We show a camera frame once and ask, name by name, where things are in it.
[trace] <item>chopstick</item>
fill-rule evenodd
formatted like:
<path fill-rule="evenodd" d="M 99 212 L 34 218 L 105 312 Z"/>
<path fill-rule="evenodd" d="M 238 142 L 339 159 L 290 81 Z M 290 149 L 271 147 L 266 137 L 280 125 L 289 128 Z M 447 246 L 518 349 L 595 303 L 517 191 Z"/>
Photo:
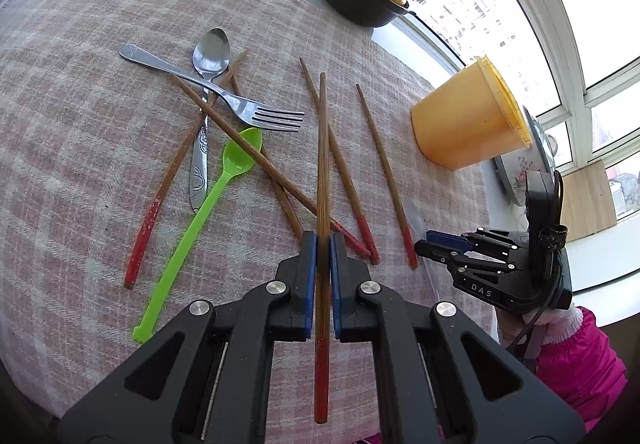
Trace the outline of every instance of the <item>chopstick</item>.
<path fill-rule="evenodd" d="M 311 211 L 314 215 L 318 214 L 318 207 L 316 203 L 313 202 L 310 198 L 308 198 L 295 184 L 293 184 L 287 177 L 284 176 L 282 172 L 280 172 L 271 161 L 269 161 L 266 157 L 264 157 L 259 151 L 257 151 L 254 147 L 247 142 L 242 135 L 238 133 L 238 131 L 233 128 L 220 114 L 218 114 L 212 107 L 210 107 L 207 103 L 205 103 L 200 96 L 189 87 L 184 81 L 174 76 L 173 74 L 169 76 L 169 78 L 184 91 L 185 94 L 196 103 L 198 107 L 200 107 L 207 116 L 211 118 L 211 120 L 218 125 L 226 135 L 231 137 L 239 147 L 242 148 L 247 154 L 251 156 L 251 158 L 258 163 L 270 176 L 272 176 L 276 181 L 280 183 L 280 185 L 287 190 L 290 194 L 296 198 L 300 204 L 302 204 L 305 208 Z M 331 229 L 333 231 L 338 231 L 344 235 L 346 242 L 351 246 L 351 248 L 357 252 L 361 257 L 368 259 L 371 256 L 369 250 L 360 243 L 360 241 L 354 237 L 351 233 L 349 233 L 343 226 L 338 224 L 334 219 L 331 219 Z"/>
<path fill-rule="evenodd" d="M 324 424 L 329 410 L 329 123 L 326 117 L 326 74 L 320 73 L 318 102 L 318 253 L 316 260 L 316 366 L 314 420 Z"/>
<path fill-rule="evenodd" d="M 231 64 L 227 73 L 218 82 L 220 86 L 224 86 L 233 78 L 235 72 L 238 70 L 240 65 L 242 65 L 242 62 L 244 62 L 248 52 L 248 49 L 244 49 L 244 51 L 242 51 L 242 54 L 238 56 L 235 62 Z M 209 98 L 209 103 L 214 104 L 217 99 L 218 95 L 213 94 Z M 197 120 L 193 123 L 191 129 L 183 138 L 182 144 L 180 145 L 180 147 L 178 147 L 178 150 L 175 152 L 174 158 L 171 160 L 171 163 L 169 163 L 169 166 L 164 172 L 164 177 L 162 177 L 160 188 L 158 188 L 156 197 L 154 198 L 154 201 L 151 203 L 151 206 L 149 206 L 149 209 L 146 212 L 146 216 L 142 221 L 142 225 L 140 226 L 140 231 L 138 231 L 136 242 L 133 245 L 133 250 L 131 251 L 131 256 L 129 257 L 129 264 L 127 264 L 127 271 L 124 276 L 125 289 L 131 290 L 136 284 L 136 279 L 138 278 L 138 273 L 140 271 L 140 265 L 142 265 L 142 258 L 145 256 L 146 245 L 148 244 L 149 238 L 151 237 L 151 231 L 153 230 L 156 219 L 158 218 L 160 206 L 164 202 L 166 194 L 169 192 L 171 183 L 174 182 L 175 174 L 178 172 L 178 168 L 180 167 L 180 164 L 182 164 L 182 160 L 184 159 L 191 145 L 193 145 L 193 140 L 198 134 L 198 130 L 200 130 L 200 124 L 202 123 L 203 117 L 204 113 L 198 113 Z"/>
<path fill-rule="evenodd" d="M 318 97 L 318 92 L 316 91 L 316 85 L 314 84 L 313 78 L 311 78 L 309 69 L 306 67 L 305 60 L 302 58 L 300 58 L 300 65 L 302 66 L 302 72 L 305 75 L 306 86 L 309 89 L 309 94 L 311 94 L 311 97 L 314 99 L 316 108 L 318 108 L 319 111 L 320 98 Z M 349 168 L 347 167 L 347 162 L 344 160 L 344 156 L 342 155 L 342 151 L 340 150 L 338 141 L 335 139 L 334 131 L 332 131 L 331 126 L 329 126 L 329 146 L 331 147 L 331 151 L 334 154 L 335 164 L 337 164 L 338 171 L 340 172 L 340 176 L 342 177 L 342 183 L 344 184 L 344 189 L 346 190 L 347 197 L 349 198 L 349 202 L 351 203 L 353 214 L 356 216 L 356 221 L 358 222 L 360 233 L 362 234 L 362 238 L 365 245 L 367 246 L 367 249 L 371 252 L 371 263 L 379 264 L 380 255 L 378 254 L 376 243 L 373 241 L 373 235 L 371 234 L 371 230 L 369 229 L 369 223 L 367 222 L 367 218 L 365 217 L 364 211 L 362 210 L 360 197 L 358 197 L 356 187 L 353 185 L 353 180 L 351 179 L 351 174 L 349 173 Z"/>
<path fill-rule="evenodd" d="M 235 94 L 242 96 L 242 91 L 240 90 L 240 85 L 238 84 L 238 78 L 236 78 L 236 76 L 232 76 L 231 78 L 231 87 L 233 88 Z M 271 158 L 269 157 L 267 150 L 264 148 L 264 142 L 262 143 L 262 148 L 260 149 L 260 153 L 264 155 L 268 161 L 271 161 Z M 298 240 L 298 244 L 302 244 L 302 233 L 303 233 L 302 224 L 300 223 L 300 219 L 298 218 L 298 215 L 296 215 L 296 211 L 293 209 L 293 205 L 289 200 L 289 196 L 287 195 L 287 192 L 284 191 L 284 188 L 280 185 L 280 183 L 277 180 L 273 179 L 273 177 L 271 177 L 269 174 L 267 175 L 269 176 L 269 179 L 271 179 L 271 183 L 273 184 L 273 189 L 276 191 L 276 195 L 278 196 L 278 201 L 282 206 L 282 211 L 284 212 L 284 216 L 289 221 L 289 224 L 293 229 L 293 234 Z"/>
<path fill-rule="evenodd" d="M 400 224 L 400 231 L 402 231 L 402 241 L 404 242 L 404 249 L 406 250 L 406 254 L 409 257 L 409 265 L 412 269 L 416 269 L 418 267 L 418 257 L 416 256 L 414 251 L 414 243 L 411 238 L 409 224 L 406 221 L 406 215 L 404 214 L 404 207 L 402 206 L 402 201 L 400 200 L 400 194 L 398 193 L 398 186 L 396 185 L 394 174 L 391 172 L 389 160 L 386 158 L 385 147 L 382 145 L 382 139 L 380 138 L 380 134 L 378 133 L 378 129 L 376 128 L 376 124 L 373 122 L 373 117 L 371 116 L 371 112 L 369 111 L 369 107 L 367 106 L 367 100 L 364 98 L 362 89 L 357 83 L 356 89 L 358 91 L 358 94 L 360 95 L 360 102 L 362 103 L 364 115 L 367 117 L 367 123 L 369 124 L 371 135 L 373 135 L 373 141 L 376 144 L 376 149 L 378 150 L 378 154 L 380 156 L 380 163 L 382 163 L 382 169 L 385 172 L 386 182 L 388 183 L 389 190 L 391 191 L 391 198 L 394 201 L 394 208 L 396 209 L 398 224 Z"/>

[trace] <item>black cable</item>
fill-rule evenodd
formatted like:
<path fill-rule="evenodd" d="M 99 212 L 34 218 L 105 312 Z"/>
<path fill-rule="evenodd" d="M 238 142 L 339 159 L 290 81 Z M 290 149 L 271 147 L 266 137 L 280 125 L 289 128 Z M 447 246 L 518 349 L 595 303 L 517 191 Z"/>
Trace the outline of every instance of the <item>black cable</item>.
<path fill-rule="evenodd" d="M 562 183 L 562 176 L 560 175 L 560 172 L 558 172 L 558 170 L 556 170 L 554 172 L 554 195 L 557 198 L 555 202 L 555 212 L 554 212 L 554 224 L 556 226 L 560 225 L 560 214 L 562 212 L 562 201 L 564 200 L 564 183 Z M 538 309 L 538 312 L 536 312 L 536 315 L 533 316 L 533 318 L 530 319 L 529 323 L 527 323 L 522 330 L 519 332 L 519 334 L 517 335 L 516 339 L 514 339 L 509 346 L 507 347 L 507 351 L 510 352 L 511 354 L 514 353 L 516 346 L 518 345 L 518 343 L 520 342 L 520 340 L 524 337 L 524 336 L 529 336 L 529 331 L 533 328 L 533 325 L 535 325 L 536 321 L 538 321 L 538 319 L 540 318 L 540 316 L 542 316 L 542 313 L 545 312 L 546 308 L 549 306 L 549 304 L 551 303 L 551 300 L 554 297 L 554 294 L 556 293 L 556 289 L 558 288 L 558 284 L 560 283 L 560 268 L 558 267 L 556 270 L 556 279 L 554 280 L 554 284 L 553 287 L 550 288 L 549 293 L 546 295 L 546 298 L 544 300 L 544 302 L 542 303 L 542 305 L 540 306 L 540 308 Z"/>
<path fill-rule="evenodd" d="M 540 318 L 540 316 L 542 316 L 542 313 L 545 312 L 546 308 L 549 306 L 549 303 L 551 303 L 551 300 L 554 297 L 554 293 L 556 292 L 556 289 L 558 288 L 559 281 L 560 281 L 560 272 L 558 271 L 556 273 L 556 279 L 554 281 L 554 286 L 549 291 L 549 294 L 546 296 L 545 301 L 543 302 L 543 304 L 538 309 L 538 312 L 536 312 L 536 315 L 533 316 L 533 318 L 531 318 L 529 323 L 527 323 L 524 326 L 524 328 L 520 331 L 520 333 L 517 335 L 516 339 L 514 339 L 509 344 L 509 346 L 507 347 L 507 352 L 510 352 L 511 354 L 513 354 L 515 349 L 516 349 L 516 346 L 518 345 L 518 342 L 524 336 L 528 336 L 529 335 L 529 331 L 532 329 L 533 325 L 535 325 L 536 321 L 538 321 L 538 318 Z"/>

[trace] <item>metal screw head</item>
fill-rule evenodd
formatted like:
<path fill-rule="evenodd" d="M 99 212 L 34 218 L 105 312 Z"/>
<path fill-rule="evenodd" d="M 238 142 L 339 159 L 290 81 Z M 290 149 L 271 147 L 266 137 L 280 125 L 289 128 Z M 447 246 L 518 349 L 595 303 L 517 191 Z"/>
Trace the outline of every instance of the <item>metal screw head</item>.
<path fill-rule="evenodd" d="M 287 284 L 280 280 L 273 280 L 267 284 L 267 293 L 282 294 L 287 290 Z"/>
<path fill-rule="evenodd" d="M 380 292 L 380 284 L 377 281 L 367 280 L 360 284 L 360 290 L 364 294 L 377 294 Z"/>
<path fill-rule="evenodd" d="M 202 316 L 209 312 L 209 304 L 203 299 L 197 299 L 189 306 L 189 312 L 194 316 Z"/>
<path fill-rule="evenodd" d="M 436 312 L 445 318 L 449 318 L 456 313 L 456 306 L 449 301 L 441 301 L 436 305 Z"/>

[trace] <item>spoon handle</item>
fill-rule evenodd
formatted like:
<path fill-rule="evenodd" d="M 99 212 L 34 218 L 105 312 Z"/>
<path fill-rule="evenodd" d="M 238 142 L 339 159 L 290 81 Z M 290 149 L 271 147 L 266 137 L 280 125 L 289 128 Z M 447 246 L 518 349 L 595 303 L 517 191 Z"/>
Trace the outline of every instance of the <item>spoon handle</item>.
<path fill-rule="evenodd" d="M 174 251 L 174 255 L 171 257 L 171 260 L 169 260 L 169 263 L 166 264 L 166 267 L 162 272 L 160 281 L 158 282 L 158 285 L 156 285 L 156 288 L 149 299 L 149 304 L 146 306 L 145 314 L 142 316 L 140 324 L 133 329 L 131 336 L 135 341 L 146 343 L 151 339 L 151 335 L 154 326 L 156 326 L 156 321 L 158 321 L 158 316 L 160 315 L 162 306 L 164 305 L 166 297 L 174 284 L 175 278 L 178 276 L 182 263 L 187 258 L 191 246 L 193 246 L 193 243 L 196 241 L 196 238 L 207 221 L 213 206 L 218 202 L 218 199 L 222 195 L 223 190 L 231 178 L 232 176 L 230 174 L 225 171 L 222 172 L 218 181 L 215 183 L 213 188 L 211 188 L 211 191 L 207 195 L 202 207 L 196 213 L 191 224 L 189 224 L 189 227 L 180 240 L 178 247 Z"/>
<path fill-rule="evenodd" d="M 207 102 L 207 91 L 202 93 L 202 100 Z M 215 103 L 217 95 L 213 94 L 211 104 Z M 209 140 L 207 138 L 207 118 L 204 116 L 200 124 L 200 130 L 193 140 L 191 152 L 191 170 L 189 173 L 189 202 L 194 213 L 201 208 L 207 196 L 207 152 Z"/>

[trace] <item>wooden board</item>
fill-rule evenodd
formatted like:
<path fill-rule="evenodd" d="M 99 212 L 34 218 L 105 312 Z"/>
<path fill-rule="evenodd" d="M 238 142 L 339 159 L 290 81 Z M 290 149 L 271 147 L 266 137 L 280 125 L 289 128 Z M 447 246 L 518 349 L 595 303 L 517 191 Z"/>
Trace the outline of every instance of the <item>wooden board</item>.
<path fill-rule="evenodd" d="M 563 181 L 561 222 L 569 229 L 568 242 L 616 225 L 616 210 L 602 161 L 564 177 Z"/>

